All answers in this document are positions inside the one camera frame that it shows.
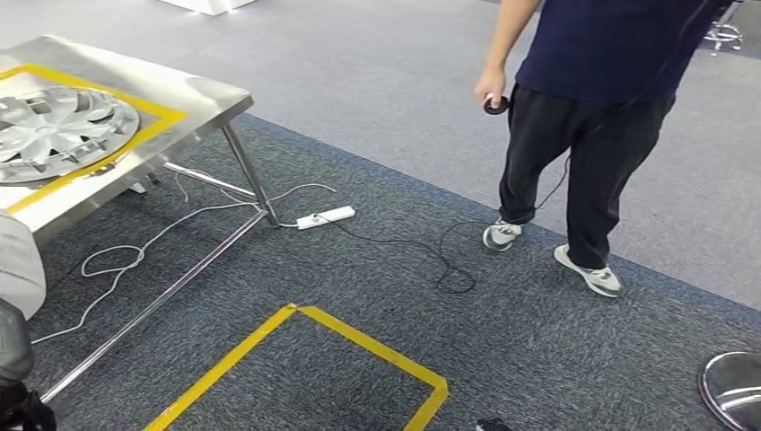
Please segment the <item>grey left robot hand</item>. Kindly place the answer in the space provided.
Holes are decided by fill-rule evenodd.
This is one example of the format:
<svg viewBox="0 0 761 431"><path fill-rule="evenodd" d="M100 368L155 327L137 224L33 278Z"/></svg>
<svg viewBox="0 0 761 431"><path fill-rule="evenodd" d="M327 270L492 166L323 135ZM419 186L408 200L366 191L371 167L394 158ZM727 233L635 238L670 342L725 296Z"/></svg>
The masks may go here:
<svg viewBox="0 0 761 431"><path fill-rule="evenodd" d="M1 357L8 361L30 359L31 338L26 319L20 309L1 300Z"/></svg>

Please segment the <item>person's right hand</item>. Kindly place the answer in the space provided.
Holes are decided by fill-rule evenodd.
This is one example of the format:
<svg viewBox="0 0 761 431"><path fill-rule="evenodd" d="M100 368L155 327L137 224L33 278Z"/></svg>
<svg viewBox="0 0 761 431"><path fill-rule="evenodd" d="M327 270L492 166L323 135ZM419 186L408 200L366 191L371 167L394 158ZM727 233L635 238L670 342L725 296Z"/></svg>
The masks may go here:
<svg viewBox="0 0 761 431"><path fill-rule="evenodd" d="M491 110L499 110L505 88L504 64L487 65L477 81L474 95L479 102L489 106Z"/></svg>

